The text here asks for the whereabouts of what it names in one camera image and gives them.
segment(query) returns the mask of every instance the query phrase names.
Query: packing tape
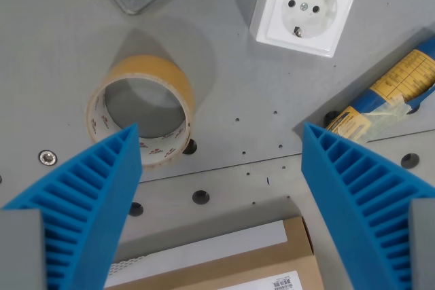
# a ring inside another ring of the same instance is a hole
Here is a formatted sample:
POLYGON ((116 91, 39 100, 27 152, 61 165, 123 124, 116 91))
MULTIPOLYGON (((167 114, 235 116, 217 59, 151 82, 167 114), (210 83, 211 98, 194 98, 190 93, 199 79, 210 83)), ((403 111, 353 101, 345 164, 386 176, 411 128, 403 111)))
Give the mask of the packing tape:
POLYGON ((164 86, 184 110, 186 118, 173 132, 154 139, 139 137, 142 165, 161 165, 178 156, 188 145, 195 109, 192 86, 186 75, 167 60, 155 56, 134 56, 117 64, 90 97, 86 108, 88 133, 96 143, 121 130, 107 110, 105 91, 108 85, 129 78, 147 79, 164 86))

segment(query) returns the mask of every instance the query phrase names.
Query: white power outlet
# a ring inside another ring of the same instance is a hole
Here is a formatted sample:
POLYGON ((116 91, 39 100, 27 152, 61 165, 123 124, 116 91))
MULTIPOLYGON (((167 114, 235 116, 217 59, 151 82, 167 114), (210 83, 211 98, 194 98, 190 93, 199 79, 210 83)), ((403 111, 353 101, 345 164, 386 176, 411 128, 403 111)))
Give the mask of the white power outlet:
POLYGON ((256 41, 332 57, 353 0, 257 0, 256 41))

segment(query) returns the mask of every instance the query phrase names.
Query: gray metal table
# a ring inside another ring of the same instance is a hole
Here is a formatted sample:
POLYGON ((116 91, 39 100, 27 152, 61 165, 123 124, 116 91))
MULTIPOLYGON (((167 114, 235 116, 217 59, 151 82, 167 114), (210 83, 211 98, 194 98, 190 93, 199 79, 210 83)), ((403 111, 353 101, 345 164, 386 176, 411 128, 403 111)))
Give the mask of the gray metal table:
MULTIPOLYGON (((141 16, 112 0, 0 3, 0 204, 50 171, 41 150, 62 163, 90 145, 86 102, 121 58, 165 53, 196 95, 198 151, 145 181, 300 153, 302 121, 346 106, 435 19, 433 0, 355 0, 329 59, 256 43, 246 23, 255 0, 163 0, 141 16)), ((380 137, 435 128, 432 105, 380 137)))

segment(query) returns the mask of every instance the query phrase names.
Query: white paper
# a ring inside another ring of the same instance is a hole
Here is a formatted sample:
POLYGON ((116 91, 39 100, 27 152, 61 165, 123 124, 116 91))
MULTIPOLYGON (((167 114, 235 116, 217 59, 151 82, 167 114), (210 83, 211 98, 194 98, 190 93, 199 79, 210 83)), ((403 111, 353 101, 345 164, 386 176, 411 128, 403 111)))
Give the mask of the white paper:
POLYGON ((292 271, 220 290, 302 290, 302 285, 297 271, 292 271))

